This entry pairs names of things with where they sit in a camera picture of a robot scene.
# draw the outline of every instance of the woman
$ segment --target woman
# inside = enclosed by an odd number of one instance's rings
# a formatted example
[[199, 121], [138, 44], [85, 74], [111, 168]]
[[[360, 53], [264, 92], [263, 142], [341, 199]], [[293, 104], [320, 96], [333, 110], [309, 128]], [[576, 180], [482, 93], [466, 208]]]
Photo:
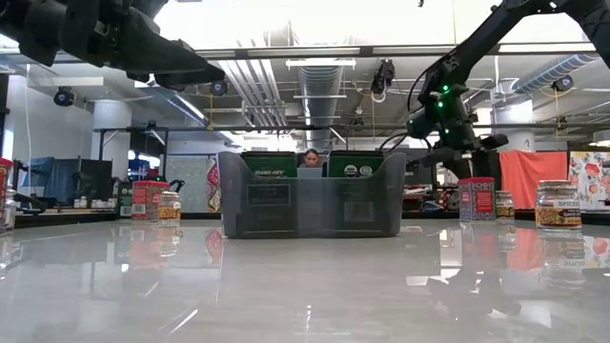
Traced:
[[320, 158], [315, 149], [309, 149], [305, 151], [305, 156], [303, 157], [303, 160], [305, 161], [305, 163], [301, 165], [301, 167], [319, 168], [318, 163]]

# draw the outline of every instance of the white wall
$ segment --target white wall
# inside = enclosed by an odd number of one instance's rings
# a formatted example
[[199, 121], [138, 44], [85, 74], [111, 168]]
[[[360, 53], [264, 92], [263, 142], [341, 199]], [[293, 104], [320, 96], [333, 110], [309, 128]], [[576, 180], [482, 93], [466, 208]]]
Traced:
[[[10, 77], [7, 104], [10, 114], [5, 123], [3, 157], [27, 161], [29, 152], [25, 85], [26, 79], [23, 76]], [[50, 96], [39, 91], [28, 89], [27, 95], [31, 158], [76, 158], [79, 155], [89, 157], [92, 114], [74, 106], [58, 107]]]
[[567, 151], [567, 142], [536, 142], [536, 151]]
[[221, 151], [242, 152], [242, 148], [229, 148], [223, 140], [212, 141], [170, 141], [168, 154], [176, 153], [218, 153]]

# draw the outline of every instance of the jar lid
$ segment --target jar lid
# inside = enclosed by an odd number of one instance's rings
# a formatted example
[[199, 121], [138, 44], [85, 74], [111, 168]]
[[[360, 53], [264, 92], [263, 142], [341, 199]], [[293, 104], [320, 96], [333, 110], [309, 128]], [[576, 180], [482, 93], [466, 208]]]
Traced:
[[542, 180], [539, 183], [539, 189], [549, 189], [549, 188], [562, 188], [562, 189], [576, 189], [576, 187], [572, 186], [572, 181], [570, 180]]

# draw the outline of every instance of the black robotic arm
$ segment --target black robotic arm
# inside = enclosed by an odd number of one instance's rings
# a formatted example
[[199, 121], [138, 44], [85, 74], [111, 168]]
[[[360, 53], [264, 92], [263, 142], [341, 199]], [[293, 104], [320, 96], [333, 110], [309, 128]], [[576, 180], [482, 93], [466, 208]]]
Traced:
[[224, 79], [186, 43], [159, 35], [153, 22], [168, 0], [0, 0], [0, 32], [29, 58], [51, 66], [59, 50], [97, 67], [123, 70], [163, 87]]
[[[508, 142], [503, 134], [480, 139], [460, 95], [473, 66], [498, 44], [519, 21], [533, 14], [565, 12], [583, 28], [599, 54], [610, 67], [610, 0], [503, 0], [492, 14], [464, 42], [442, 56], [425, 73], [422, 91], [417, 97], [422, 107], [407, 122], [409, 135], [424, 139], [438, 131], [439, 148], [431, 160], [445, 159], [445, 165], [460, 178], [470, 176], [463, 152], [473, 156], [473, 175], [491, 175], [488, 151]], [[457, 156], [446, 160], [447, 155]]]

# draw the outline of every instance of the colorful poster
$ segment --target colorful poster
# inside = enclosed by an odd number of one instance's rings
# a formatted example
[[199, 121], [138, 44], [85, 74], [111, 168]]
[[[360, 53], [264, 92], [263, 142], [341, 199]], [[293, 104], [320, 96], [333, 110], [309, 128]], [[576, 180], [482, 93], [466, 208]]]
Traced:
[[210, 157], [208, 164], [208, 212], [220, 212], [220, 184], [218, 179], [218, 161], [216, 157]]
[[610, 160], [610, 152], [570, 153], [568, 177], [578, 187], [582, 210], [610, 210], [603, 204], [610, 196], [610, 169], [601, 167], [605, 160]]

